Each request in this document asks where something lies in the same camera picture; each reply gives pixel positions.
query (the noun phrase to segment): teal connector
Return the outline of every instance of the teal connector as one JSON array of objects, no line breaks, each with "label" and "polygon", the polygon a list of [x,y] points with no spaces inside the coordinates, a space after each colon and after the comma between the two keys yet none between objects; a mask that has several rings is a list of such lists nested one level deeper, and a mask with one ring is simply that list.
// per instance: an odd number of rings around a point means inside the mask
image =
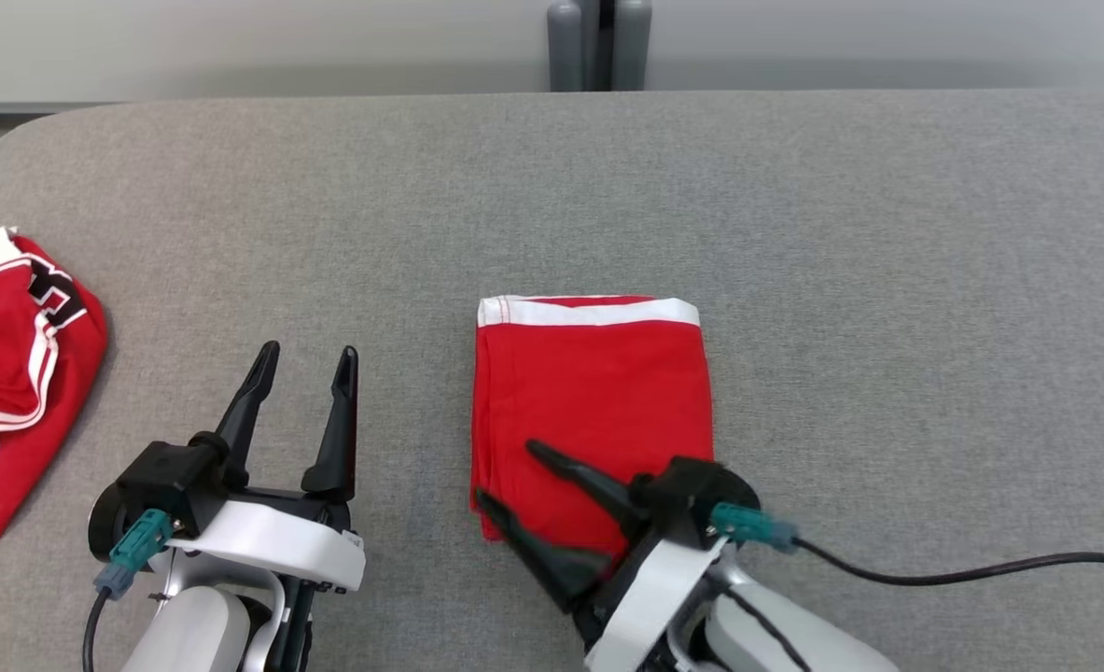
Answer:
[{"label": "teal connector", "polygon": [[112,550],[108,557],[112,557],[113,565],[139,572],[149,558],[166,548],[166,542],[171,538],[172,533],[174,524],[171,523],[171,516],[164,511],[150,508],[124,533],[120,543]]},{"label": "teal connector", "polygon": [[796,552],[796,545],[792,542],[796,536],[795,524],[773,519],[755,508],[722,502],[713,506],[709,522],[719,535],[730,536],[735,542],[757,542],[768,544],[777,552]]},{"label": "teal connector", "polygon": [[123,598],[124,593],[132,587],[137,572],[146,566],[149,558],[166,548],[166,542],[171,538],[172,533],[174,524],[171,523],[171,516],[156,508],[146,510],[132,527],[124,533],[120,543],[108,553],[112,562],[95,578],[95,591],[107,590],[108,599],[112,600]]}]

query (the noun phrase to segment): gray fabric surface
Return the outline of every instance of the gray fabric surface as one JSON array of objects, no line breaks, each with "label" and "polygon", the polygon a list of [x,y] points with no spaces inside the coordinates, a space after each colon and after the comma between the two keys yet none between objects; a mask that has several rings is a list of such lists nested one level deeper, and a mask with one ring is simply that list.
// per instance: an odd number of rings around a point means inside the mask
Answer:
[{"label": "gray fabric surface", "polygon": [[[210,428],[282,341],[254,483],[312,459],[360,349],[364,586],[317,599],[318,672],[578,669],[467,513],[476,300],[638,292],[701,311],[718,456],[880,570],[1104,550],[1104,94],[202,100],[0,141],[0,226],[98,294],[112,350],[0,541],[0,671],[76,669],[96,493]],[[747,552],[903,669],[1104,669],[1104,568],[947,588]],[[147,625],[109,605],[99,666]]]}]

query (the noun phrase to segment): folded red shorts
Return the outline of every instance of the folded red shorts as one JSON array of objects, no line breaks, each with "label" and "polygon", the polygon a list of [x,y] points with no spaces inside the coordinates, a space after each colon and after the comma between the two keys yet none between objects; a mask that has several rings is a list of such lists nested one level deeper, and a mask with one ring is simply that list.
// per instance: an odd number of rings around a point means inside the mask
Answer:
[{"label": "folded red shorts", "polygon": [[0,228],[0,535],[74,424],[106,344],[95,297]]},{"label": "folded red shorts", "polygon": [[[649,297],[482,299],[476,332],[474,472],[538,536],[618,554],[623,533],[526,450],[539,439],[627,483],[673,456],[713,459],[697,309]],[[487,540],[499,533],[485,516]]]}]

